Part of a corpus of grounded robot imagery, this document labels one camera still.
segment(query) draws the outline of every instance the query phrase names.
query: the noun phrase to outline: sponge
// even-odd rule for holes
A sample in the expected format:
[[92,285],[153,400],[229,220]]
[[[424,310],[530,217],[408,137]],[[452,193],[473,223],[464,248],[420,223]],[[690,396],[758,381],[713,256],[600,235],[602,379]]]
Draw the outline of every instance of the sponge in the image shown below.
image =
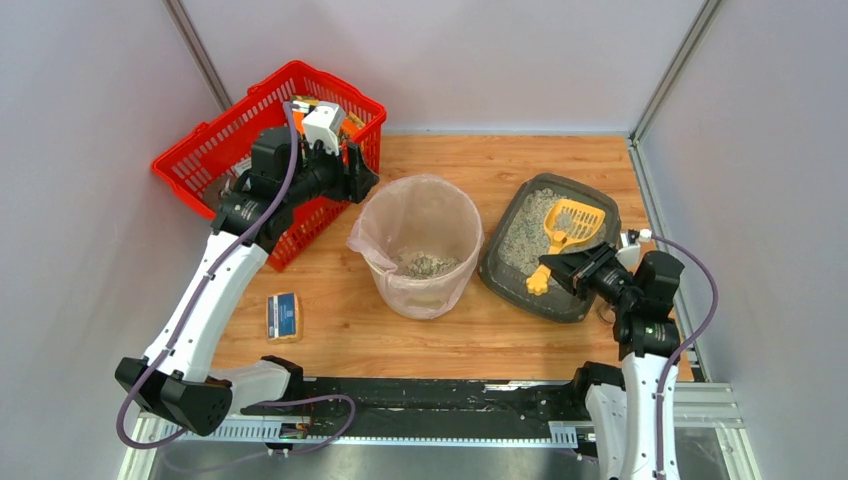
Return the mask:
[[267,317],[270,343],[296,342],[303,337],[303,320],[294,293],[268,297]]

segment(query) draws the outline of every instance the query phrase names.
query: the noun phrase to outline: metal frame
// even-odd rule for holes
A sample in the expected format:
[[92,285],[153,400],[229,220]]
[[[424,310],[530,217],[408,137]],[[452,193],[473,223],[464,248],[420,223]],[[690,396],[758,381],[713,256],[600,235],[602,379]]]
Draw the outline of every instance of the metal frame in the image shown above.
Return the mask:
[[[508,386],[536,383],[564,384],[565,382],[511,382]],[[730,385],[724,383],[678,383],[674,398],[674,416],[675,427],[708,428],[716,431],[725,461],[728,462],[728,471],[734,472],[731,480],[759,480],[758,476],[752,476],[751,473],[756,474],[756,466],[752,463],[748,454],[747,433]],[[282,424],[296,424],[302,421],[300,416],[229,415],[212,435],[200,437],[187,433],[179,441],[274,443],[280,441],[277,432],[279,432]],[[592,423],[589,421],[555,421],[549,423],[551,437],[545,439],[345,436],[335,443],[340,445],[560,449],[578,447],[578,430],[580,434],[585,434],[586,438],[592,441]],[[141,413],[132,438],[140,442],[152,442],[173,434],[176,429],[175,425],[155,415]],[[286,439],[286,443],[318,443],[325,439],[324,436],[313,436],[305,440]],[[118,478],[121,480],[147,480],[154,465],[155,455],[156,450],[128,448]]]
[[[691,59],[692,53],[696,49],[699,41],[703,38],[707,27],[710,25],[722,3],[722,0],[704,1],[695,21],[678,48],[674,59],[669,64],[669,67],[654,91],[651,100],[648,102],[645,110],[640,116],[636,127],[629,133],[628,150],[645,201],[648,219],[654,231],[659,234],[665,234],[665,232],[667,232],[667,226],[663,221],[660,207],[653,194],[655,189],[653,188],[652,179],[645,170],[644,154],[640,143],[647,134],[653,120],[661,109],[663,102],[673,88],[677,78]],[[197,63],[197,66],[200,69],[212,95],[214,96],[216,103],[221,110],[226,110],[232,106],[233,101],[226,91],[220,75],[218,75],[218,72],[209,58],[209,55],[191,22],[183,2],[181,0],[163,0],[163,4],[173,18],[174,24],[183,37],[189,52]],[[658,245],[658,248],[660,250],[666,249],[666,247],[662,245]],[[689,336],[694,331],[694,328],[687,308],[687,303],[685,295],[681,294],[675,301],[675,307],[677,309],[678,320],[683,334]],[[692,350],[689,358],[690,363],[692,363],[694,367],[700,366],[697,357],[697,349]],[[742,418],[739,415],[730,386],[727,384],[715,383],[681,382],[678,383],[677,388],[677,395],[675,396],[675,425],[684,428],[714,428],[722,447],[722,452],[724,454],[725,463],[727,464],[731,480],[760,480],[761,477],[748,443],[747,431],[745,430]],[[265,419],[264,417],[229,417],[225,421],[224,426],[230,428],[222,429],[219,435],[215,435],[214,440],[265,442],[267,439],[262,436],[261,432],[267,432],[268,420],[269,419]],[[279,424],[281,421],[282,419],[279,417],[276,417],[273,420],[276,424]],[[477,442],[474,441],[475,439],[464,439],[465,441],[463,442],[454,443],[463,446],[537,446],[542,448],[553,448],[552,446],[559,446],[559,444],[562,443],[563,438],[570,439],[573,429],[591,428],[591,424],[589,422],[560,422],[554,427],[555,428],[551,431],[551,440],[530,442],[530,444],[520,441],[515,442],[514,444],[509,442],[505,444],[495,444],[488,440],[485,442]],[[157,417],[142,414],[136,422],[133,438],[138,441],[154,441],[162,438],[162,435],[171,431],[170,429],[173,429],[173,426],[168,422]],[[184,438],[184,441],[202,439],[203,437],[188,435]],[[321,438],[310,439],[310,441],[321,440]],[[401,444],[440,445],[444,444],[444,441],[446,440],[447,439],[346,437],[341,439],[340,443],[364,445],[391,443],[396,445],[400,441]],[[155,450],[127,449],[119,478],[146,480],[153,466],[155,452]]]
[[[692,22],[692,26],[689,28],[689,31],[686,33],[686,37],[677,49],[674,58],[669,64],[668,69],[666,69],[659,85],[657,85],[657,89],[654,91],[651,100],[642,112],[642,115],[639,118],[636,127],[633,129],[633,132],[631,132],[627,142],[627,150],[630,153],[633,170],[636,172],[636,180],[642,192],[642,198],[645,201],[645,211],[648,215],[648,221],[651,224],[651,228],[662,236],[667,235],[668,228],[663,221],[664,217],[661,213],[659,204],[654,197],[653,192],[655,191],[655,188],[653,186],[653,180],[645,169],[645,156],[642,152],[641,142],[645,138],[645,135],[647,135],[651,124],[656,118],[662,104],[665,102],[665,99],[668,97],[669,92],[674,87],[677,78],[692,58],[692,54],[703,38],[707,28],[712,23],[712,20],[715,18],[716,12],[718,12],[722,3],[723,0],[705,0],[701,5],[701,9],[698,11],[695,20]],[[665,244],[657,245],[657,249],[662,252],[669,252],[670,250]],[[674,307],[677,312],[678,323],[680,324],[680,328],[685,337],[691,336],[692,332],[696,329],[687,307],[689,303],[688,295],[686,294],[685,289],[682,289],[675,298]],[[690,349],[688,353],[690,365],[693,368],[699,368],[701,372],[703,372],[704,376],[709,378],[709,371],[707,370],[706,365],[702,364],[700,361],[701,356],[698,351],[697,342],[694,348]]]
[[191,23],[191,18],[183,5],[182,0],[162,0],[171,18],[174,20],[174,25],[179,30],[180,35],[185,41],[191,56],[197,63],[197,68],[203,75],[206,85],[209,87],[218,108],[223,112],[233,106],[233,100],[227,89],[224,87],[224,82],[221,81],[221,76],[218,75],[209,54],[206,53],[206,48],[203,47],[203,42],[200,41],[200,36],[197,34],[197,29]]
[[657,85],[654,95],[645,107],[645,111],[642,112],[642,116],[639,117],[639,121],[636,122],[636,128],[634,128],[633,132],[630,134],[630,139],[637,145],[638,142],[645,137],[645,133],[651,126],[651,123],[653,122],[654,117],[656,117],[662,103],[665,101],[668,92],[674,86],[680,72],[683,71],[683,68],[689,62],[692,53],[698,46],[698,42],[703,37],[704,32],[706,32],[707,27],[709,27],[710,22],[712,22],[722,3],[723,0],[705,0],[703,5],[701,5],[701,10],[698,11],[695,21],[692,23],[692,26],[689,27],[689,31],[686,33],[683,43],[681,43],[680,48],[677,49],[674,59],[665,71],[662,80],[660,80],[660,84]]

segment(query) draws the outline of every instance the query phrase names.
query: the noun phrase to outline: metal floor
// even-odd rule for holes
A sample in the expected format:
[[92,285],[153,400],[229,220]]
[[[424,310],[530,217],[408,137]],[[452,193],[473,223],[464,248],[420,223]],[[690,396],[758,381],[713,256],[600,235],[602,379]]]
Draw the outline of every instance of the metal floor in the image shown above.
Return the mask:
[[[598,480],[585,460],[548,449],[331,445],[302,457],[263,457],[230,469],[177,473],[158,457],[180,467],[209,467],[261,452],[261,444],[176,442],[157,454],[151,479],[297,480]],[[677,429],[680,474],[686,480],[729,480],[712,429]]]

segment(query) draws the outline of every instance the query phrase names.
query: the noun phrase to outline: cable connector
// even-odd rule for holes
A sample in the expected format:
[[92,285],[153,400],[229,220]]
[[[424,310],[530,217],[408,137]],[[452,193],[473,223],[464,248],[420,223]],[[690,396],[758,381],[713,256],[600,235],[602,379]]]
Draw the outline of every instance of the cable connector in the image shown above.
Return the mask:
[[651,241],[651,237],[653,237],[654,233],[651,232],[647,228],[643,228],[639,230],[639,243],[648,243]]
[[289,449],[288,449],[288,448],[284,448],[284,449],[282,449],[282,450],[274,450],[274,449],[272,449],[272,448],[269,448],[269,449],[268,449],[268,456],[269,456],[269,457],[273,457],[273,456],[274,456],[274,454],[277,454],[277,455],[282,454],[285,458],[289,458]]

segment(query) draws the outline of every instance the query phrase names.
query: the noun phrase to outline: yellow litter scoop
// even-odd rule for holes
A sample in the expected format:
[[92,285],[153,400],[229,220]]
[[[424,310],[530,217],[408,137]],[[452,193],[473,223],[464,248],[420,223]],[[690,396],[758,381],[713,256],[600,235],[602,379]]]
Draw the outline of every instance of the yellow litter scoop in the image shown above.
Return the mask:
[[[571,217],[571,224],[565,231],[557,230],[560,215]],[[574,200],[558,200],[545,217],[545,233],[551,241],[548,255],[560,253],[568,247],[577,247],[587,243],[604,224],[606,212]],[[542,295],[548,292],[548,280],[551,269],[539,265],[533,275],[527,277],[527,293]]]

